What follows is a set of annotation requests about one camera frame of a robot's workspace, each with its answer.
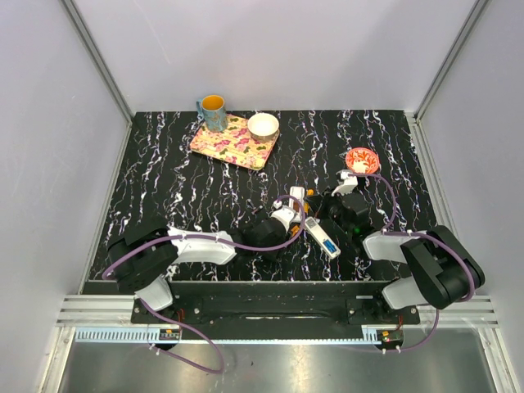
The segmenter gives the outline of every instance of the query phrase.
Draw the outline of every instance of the white object in bowl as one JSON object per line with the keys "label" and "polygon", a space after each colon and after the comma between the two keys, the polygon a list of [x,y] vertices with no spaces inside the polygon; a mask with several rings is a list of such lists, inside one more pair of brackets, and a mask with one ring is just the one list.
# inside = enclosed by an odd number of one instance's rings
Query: white object in bowl
{"label": "white object in bowl", "polygon": [[278,132],[278,119],[269,113],[257,113],[247,121],[247,129],[258,141],[268,141]]}

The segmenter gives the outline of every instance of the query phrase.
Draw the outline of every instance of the marble tabletop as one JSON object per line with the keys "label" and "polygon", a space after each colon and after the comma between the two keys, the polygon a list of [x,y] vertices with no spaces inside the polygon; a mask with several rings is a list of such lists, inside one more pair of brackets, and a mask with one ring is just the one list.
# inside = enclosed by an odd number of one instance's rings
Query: marble tabletop
{"label": "marble tabletop", "polygon": [[[137,113],[89,279],[101,279],[109,265],[106,245],[125,228],[158,216],[179,228],[204,232],[260,219],[265,212],[253,215],[248,199],[270,211],[291,186],[316,192],[333,187],[352,147],[378,154],[378,173],[391,181],[397,195],[396,229],[423,230],[436,224],[403,111],[268,112],[278,117],[281,135],[260,171],[192,153],[189,144],[201,126],[196,112]],[[254,113],[233,112],[245,118]],[[382,226],[393,209],[386,187],[370,179],[362,193],[373,223]],[[334,260],[304,233],[278,262],[254,256],[225,266],[182,264],[173,280],[391,280],[409,274],[397,263],[358,258],[343,236],[333,240],[342,251]]]}

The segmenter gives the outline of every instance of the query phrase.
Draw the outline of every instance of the gray wall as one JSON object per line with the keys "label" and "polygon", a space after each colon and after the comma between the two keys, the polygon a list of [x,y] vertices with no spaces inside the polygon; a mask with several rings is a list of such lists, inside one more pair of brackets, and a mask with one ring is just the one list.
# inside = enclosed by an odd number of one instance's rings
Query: gray wall
{"label": "gray wall", "polygon": [[57,0],[0,2],[0,391],[34,391],[125,124]]}
{"label": "gray wall", "polygon": [[524,2],[493,1],[422,119],[465,246],[524,382]]}
{"label": "gray wall", "polygon": [[135,111],[414,110],[474,0],[76,0]]}

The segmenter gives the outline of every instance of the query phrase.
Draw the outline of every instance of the red patterned bowl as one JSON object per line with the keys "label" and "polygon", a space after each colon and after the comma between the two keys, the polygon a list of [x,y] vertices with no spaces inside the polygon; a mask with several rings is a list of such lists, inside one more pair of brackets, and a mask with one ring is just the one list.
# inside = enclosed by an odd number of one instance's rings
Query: red patterned bowl
{"label": "red patterned bowl", "polygon": [[365,147],[356,147],[347,152],[346,165],[355,173],[374,174],[377,172],[380,163],[377,153]]}

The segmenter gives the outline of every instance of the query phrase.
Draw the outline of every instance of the blue mug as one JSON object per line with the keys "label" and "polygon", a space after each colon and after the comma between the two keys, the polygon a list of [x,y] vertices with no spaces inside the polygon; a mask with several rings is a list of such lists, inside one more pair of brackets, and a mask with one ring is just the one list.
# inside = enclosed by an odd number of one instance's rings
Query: blue mug
{"label": "blue mug", "polygon": [[221,96],[207,96],[196,102],[198,114],[204,117],[209,131],[221,133],[228,127],[225,101]]}

